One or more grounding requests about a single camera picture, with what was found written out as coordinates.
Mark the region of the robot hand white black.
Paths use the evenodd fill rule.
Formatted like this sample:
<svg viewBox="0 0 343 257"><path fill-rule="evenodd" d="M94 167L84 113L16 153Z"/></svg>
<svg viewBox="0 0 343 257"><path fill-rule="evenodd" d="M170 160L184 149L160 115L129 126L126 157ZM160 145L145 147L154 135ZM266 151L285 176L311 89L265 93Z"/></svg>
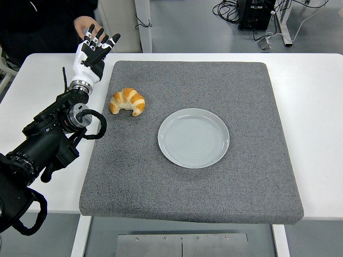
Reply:
<svg viewBox="0 0 343 257"><path fill-rule="evenodd" d="M94 29L95 25L91 24L77 48L73 62L74 76L70 83L71 89L77 88L89 94L92 93L94 85L102 79L106 56L121 37L120 34L113 37L106 34L101 38L104 35L103 28L93 36Z"/></svg>

